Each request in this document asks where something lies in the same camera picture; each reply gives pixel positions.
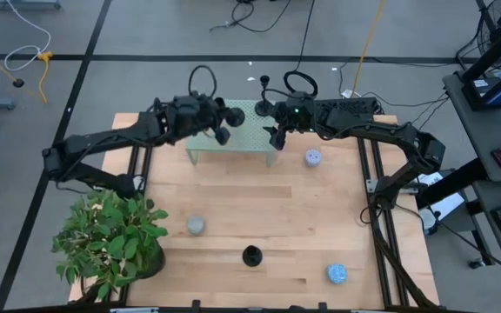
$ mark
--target wooden table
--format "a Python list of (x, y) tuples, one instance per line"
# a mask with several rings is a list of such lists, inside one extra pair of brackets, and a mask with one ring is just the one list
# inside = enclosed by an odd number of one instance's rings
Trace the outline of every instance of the wooden table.
[[(113, 128), (136, 120), (137, 114), (117, 114)], [(317, 168), (304, 165), (309, 149), (322, 152)], [(386, 175), (405, 163), (396, 146), (381, 143), (380, 150)], [(103, 169), (124, 173), (129, 158), (130, 149), (108, 152)], [(323, 141), (316, 134), (288, 134), (271, 168), (253, 154), (202, 153), (193, 166), (184, 142), (163, 146), (153, 151), (146, 195), (170, 213), (161, 223), (170, 235), (160, 238), (167, 263), (154, 277), (130, 286), (130, 306), (189, 307), (199, 299), (203, 307), (312, 309), (319, 302), (330, 309), (384, 307), (371, 229), (358, 220), (366, 195), (356, 138)], [(402, 195), (397, 203), (417, 209), (413, 196)], [(186, 229), (192, 215), (206, 221), (202, 236), (190, 236)], [(393, 217), (404, 267), (438, 303), (420, 220), (402, 210), (393, 210)], [(264, 253), (256, 268), (241, 258), (251, 244)], [(326, 267), (332, 263), (347, 267), (343, 285), (328, 281)], [(395, 277), (387, 262), (386, 267), (398, 303)], [(70, 296), (78, 298), (78, 286)]]

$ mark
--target table leg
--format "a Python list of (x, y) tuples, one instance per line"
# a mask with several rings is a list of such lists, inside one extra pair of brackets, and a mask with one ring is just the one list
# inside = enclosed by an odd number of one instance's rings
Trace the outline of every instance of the table leg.
[(454, 194), (469, 186), (477, 180), (484, 180), (488, 177), (480, 159), (476, 158), (461, 168), (454, 170), (437, 183), (426, 189), (420, 198), (426, 203), (436, 203), (445, 197)]
[(192, 165), (196, 166), (197, 162), (198, 162), (198, 151), (187, 149), (187, 155), (189, 155), (189, 159), (190, 159), (190, 162), (192, 163)]
[(271, 167), (276, 162), (276, 151), (266, 152), (266, 165)]

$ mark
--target white cable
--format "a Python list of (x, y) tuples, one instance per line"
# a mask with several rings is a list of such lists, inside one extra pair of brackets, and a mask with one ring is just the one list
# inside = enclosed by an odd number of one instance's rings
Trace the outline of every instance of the white cable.
[[(14, 6), (13, 6), (13, 4), (10, 2), (10, 0), (5, 0), (5, 1), (6, 1), (6, 2), (7, 2), (7, 4), (11, 7), (11, 9), (13, 10), (13, 12), (15, 12), (15, 14), (17, 14), (17, 16), (18, 16), (20, 19), (22, 19), (23, 21), (25, 21), (28, 25), (30, 25), (30, 26), (32, 26), (32, 27), (34, 27), (34, 28), (35, 28), (35, 29), (37, 29), (37, 30), (41, 30), (41, 31), (43, 31), (44, 33), (46, 33), (46, 35), (48, 35), (48, 43), (45, 45), (45, 47), (43, 47), (43, 49), (40, 49), (39, 47), (37, 47), (37, 46), (35, 46), (35, 45), (32, 45), (32, 44), (30, 44), (30, 45), (25, 45), (25, 46), (23, 46), (23, 47), (20, 47), (20, 48), (18, 48), (18, 49), (16, 49), (16, 50), (13, 50), (12, 52), (10, 52), (10, 53), (9, 53), (9, 54), (5, 57), (5, 59), (3, 60), (3, 65), (5, 65), (5, 69), (10, 70), (10, 71), (22, 70), (22, 69), (24, 69), (25, 67), (29, 66), (29, 65), (30, 65), (30, 64), (31, 64), (34, 60), (36, 60), (36, 58), (37, 58), (39, 55), (41, 55), (42, 53), (44, 53), (44, 52), (46, 51), (46, 49), (48, 49), (48, 47), (50, 46), (50, 42), (51, 42), (51, 34), (50, 34), (47, 30), (45, 30), (45, 29), (43, 29), (43, 28), (41, 28), (41, 27), (39, 27), (39, 26), (36, 26), (36, 25), (35, 25), (35, 24), (33, 24), (31, 21), (27, 20), (27, 19), (26, 19), (26, 18), (24, 18), (22, 15), (20, 15), (20, 13), (18, 13), (17, 9), (15, 9), (15, 7), (14, 7)], [(9, 67), (9, 65), (7, 64), (7, 61), (9, 60), (9, 58), (10, 58), (12, 55), (14, 55), (15, 53), (17, 53), (17, 52), (18, 52), (18, 51), (20, 51), (20, 50), (30, 49), (30, 48), (36, 49), (36, 51), (37, 51), (36, 55), (35, 55), (35, 56), (33, 56), (33, 57), (31, 58), (31, 60), (29, 60), (27, 63), (23, 64), (22, 66), (19, 66), (19, 67), (15, 68), (15, 69), (12, 69), (12, 68), (10, 68), (10, 67)]]

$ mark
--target potted plant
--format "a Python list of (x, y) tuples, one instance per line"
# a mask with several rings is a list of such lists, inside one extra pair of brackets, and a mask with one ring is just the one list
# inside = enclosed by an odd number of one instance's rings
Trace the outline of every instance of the potted plant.
[(69, 284), (78, 278), (96, 277), (91, 291), (103, 299), (111, 290), (137, 279), (156, 275), (165, 266), (157, 239), (167, 229), (154, 222), (168, 216), (153, 210), (154, 202), (142, 194), (122, 199), (114, 191), (92, 191), (70, 207), (71, 217), (53, 237), (52, 252), (66, 260), (57, 274)]

